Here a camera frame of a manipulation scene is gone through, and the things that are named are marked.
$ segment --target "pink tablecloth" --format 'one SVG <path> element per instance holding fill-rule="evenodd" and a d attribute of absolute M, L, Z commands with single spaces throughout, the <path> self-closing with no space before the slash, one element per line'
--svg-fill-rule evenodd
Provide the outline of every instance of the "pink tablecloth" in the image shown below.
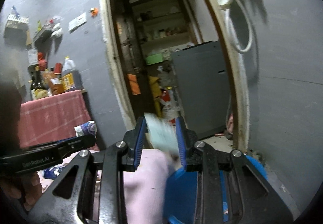
<path fill-rule="evenodd" d="M 74 127 L 91 120 L 81 91 L 72 91 L 21 105 L 20 147 L 75 136 Z"/>

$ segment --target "open door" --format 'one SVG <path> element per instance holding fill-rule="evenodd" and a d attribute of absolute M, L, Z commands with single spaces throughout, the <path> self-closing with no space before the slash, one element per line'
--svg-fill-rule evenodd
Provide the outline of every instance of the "open door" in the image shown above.
<path fill-rule="evenodd" d="M 112 18 L 122 71 L 135 118 L 145 112 L 155 113 L 129 0 L 114 0 Z"/>

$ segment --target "silver bolt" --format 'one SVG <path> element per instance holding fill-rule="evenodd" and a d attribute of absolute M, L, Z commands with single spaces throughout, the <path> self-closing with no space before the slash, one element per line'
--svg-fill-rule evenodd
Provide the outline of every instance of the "silver bolt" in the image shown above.
<path fill-rule="evenodd" d="M 117 148 L 123 148 L 126 145 L 126 142 L 124 141 L 119 141 L 116 143 Z"/>
<path fill-rule="evenodd" d="M 240 157 L 242 155 L 242 153 L 240 150 L 235 149 L 234 151 L 232 151 L 232 155 L 235 157 Z"/>
<path fill-rule="evenodd" d="M 205 143 L 204 143 L 203 141 L 196 141 L 196 142 L 195 142 L 195 146 L 196 146 L 197 148 L 202 148 L 202 147 L 204 147 L 204 146 L 205 146 Z"/>
<path fill-rule="evenodd" d="M 88 155 L 88 153 L 89 153 L 89 151 L 88 151 L 88 150 L 83 149 L 83 150 L 81 150 L 81 151 L 79 152 L 79 155 L 84 157 L 84 156 L 87 156 L 87 155 Z"/>

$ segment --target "white floor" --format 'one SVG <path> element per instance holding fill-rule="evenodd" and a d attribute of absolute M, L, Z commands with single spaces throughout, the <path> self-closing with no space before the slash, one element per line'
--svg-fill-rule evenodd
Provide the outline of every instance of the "white floor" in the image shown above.
<path fill-rule="evenodd" d="M 225 136 L 213 136 L 203 140 L 204 142 L 211 145 L 214 149 L 230 153 L 233 142 L 228 140 Z M 284 184 L 278 179 L 275 172 L 266 164 L 265 170 L 267 172 L 268 182 L 285 202 L 289 210 L 292 212 L 294 220 L 300 215 L 294 199 L 291 197 L 288 190 L 285 188 Z"/>

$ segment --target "human hand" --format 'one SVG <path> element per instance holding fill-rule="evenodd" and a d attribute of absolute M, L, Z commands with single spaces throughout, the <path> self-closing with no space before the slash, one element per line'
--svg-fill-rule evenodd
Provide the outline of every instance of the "human hand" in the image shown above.
<path fill-rule="evenodd" d="M 41 197 L 42 186 L 36 172 L 21 177 L 4 177 L 0 179 L 0 186 L 4 193 L 13 199 L 20 199 L 23 190 L 17 188 L 14 183 L 21 181 L 25 191 L 24 207 L 29 211 Z"/>

